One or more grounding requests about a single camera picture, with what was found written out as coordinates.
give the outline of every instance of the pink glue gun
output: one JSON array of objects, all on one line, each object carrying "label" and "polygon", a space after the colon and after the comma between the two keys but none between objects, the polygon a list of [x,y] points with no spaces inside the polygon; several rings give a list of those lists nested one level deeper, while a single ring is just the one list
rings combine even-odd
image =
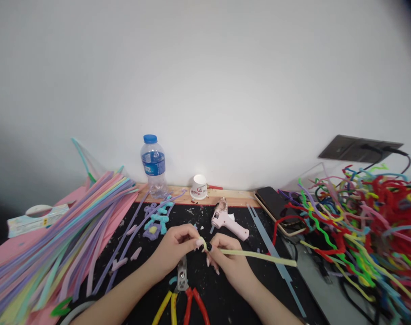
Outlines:
[{"label": "pink glue gun", "polygon": [[239,237],[241,241],[245,241],[249,237],[249,230],[240,226],[234,220],[234,214],[228,214],[228,205],[224,197],[222,197],[215,208],[215,213],[211,218],[211,224],[213,227],[221,228],[226,227],[234,235]]}]

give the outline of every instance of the bottle label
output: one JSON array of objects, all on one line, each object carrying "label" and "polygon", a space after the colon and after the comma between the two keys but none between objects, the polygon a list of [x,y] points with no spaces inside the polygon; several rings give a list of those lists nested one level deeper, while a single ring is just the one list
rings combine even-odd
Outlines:
[{"label": "bottle label", "polygon": [[145,153],[142,156],[142,164],[147,175],[162,175],[165,172],[165,155],[158,151]]}]

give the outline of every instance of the paper cup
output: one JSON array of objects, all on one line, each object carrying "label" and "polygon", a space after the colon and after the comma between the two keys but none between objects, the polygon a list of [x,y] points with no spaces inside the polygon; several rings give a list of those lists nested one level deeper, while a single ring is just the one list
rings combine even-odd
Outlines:
[{"label": "paper cup", "polygon": [[190,193],[195,200],[202,200],[207,197],[207,181],[204,175],[198,174],[193,177]]}]

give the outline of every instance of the electrical outlet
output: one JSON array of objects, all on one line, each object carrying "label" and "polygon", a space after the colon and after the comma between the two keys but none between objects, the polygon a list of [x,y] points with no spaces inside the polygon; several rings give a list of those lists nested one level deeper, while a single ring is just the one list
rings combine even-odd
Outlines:
[{"label": "electrical outlet", "polygon": [[[378,161],[379,154],[375,151],[362,148],[364,144],[367,144],[379,150],[382,150],[382,148],[386,146],[398,149],[403,145],[396,142],[386,142],[349,137],[346,135],[337,135],[318,157],[360,163],[375,163],[376,161]],[[390,152],[385,151],[383,153],[383,159],[385,159],[390,154]]]}]

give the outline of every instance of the pliers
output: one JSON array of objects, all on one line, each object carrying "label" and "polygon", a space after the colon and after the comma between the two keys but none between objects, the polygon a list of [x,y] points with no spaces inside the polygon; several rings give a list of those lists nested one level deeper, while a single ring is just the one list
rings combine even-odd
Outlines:
[{"label": "pliers", "polygon": [[172,290],[169,288],[168,293],[166,294],[165,298],[163,299],[162,303],[160,304],[159,309],[157,310],[156,316],[154,316],[152,325],[157,325],[162,317],[163,312],[165,311],[166,306],[168,305],[169,300],[171,300],[171,325],[177,325],[177,312],[175,309],[175,305],[177,302],[178,290]]},{"label": "pliers", "polygon": [[187,305],[186,305],[186,313],[184,315],[184,325],[189,325],[189,320],[191,318],[191,307],[192,307],[192,297],[195,298],[196,303],[198,304],[202,317],[204,318],[204,324],[210,325],[209,315],[207,314],[206,307],[196,290],[193,290],[187,284],[187,273],[186,273],[186,256],[178,263],[177,267],[177,287],[172,290],[170,288],[168,293],[166,294],[162,304],[159,307],[159,310],[156,313],[156,316],[153,319],[152,325],[158,325],[160,318],[162,317],[163,312],[165,311],[166,306],[168,305],[169,300],[171,300],[171,325],[177,325],[177,311],[175,308],[177,302],[177,296],[180,291],[185,291],[187,295]]},{"label": "pliers", "polygon": [[197,305],[200,308],[202,317],[204,318],[204,324],[210,325],[209,315],[207,314],[206,307],[198,293],[197,289],[194,288],[193,290],[187,284],[187,266],[186,266],[186,255],[180,260],[178,263],[178,275],[177,275],[177,289],[179,291],[184,291],[187,295],[187,305],[186,305],[186,313],[184,315],[184,325],[189,325],[189,320],[191,319],[191,307],[192,307],[192,297],[195,298]]},{"label": "pliers", "polygon": [[204,324],[210,325],[209,315],[207,314],[206,307],[204,303],[202,302],[200,294],[198,293],[196,288],[192,290],[191,287],[188,287],[186,290],[186,295],[187,295],[187,305],[186,305],[186,313],[184,315],[183,325],[189,325],[189,320],[191,319],[192,297],[195,297],[196,303],[200,308],[202,318],[204,318]]},{"label": "pliers", "polygon": [[177,310],[175,305],[177,303],[177,296],[180,291],[185,291],[188,288],[187,278],[186,278],[186,255],[180,260],[177,266],[177,287],[175,290],[168,290],[165,298],[162,301],[159,309],[157,310],[156,316],[154,316],[153,322],[151,325],[157,325],[162,317],[163,312],[165,311],[166,306],[168,305],[169,300],[171,299],[171,325],[177,325]]}]

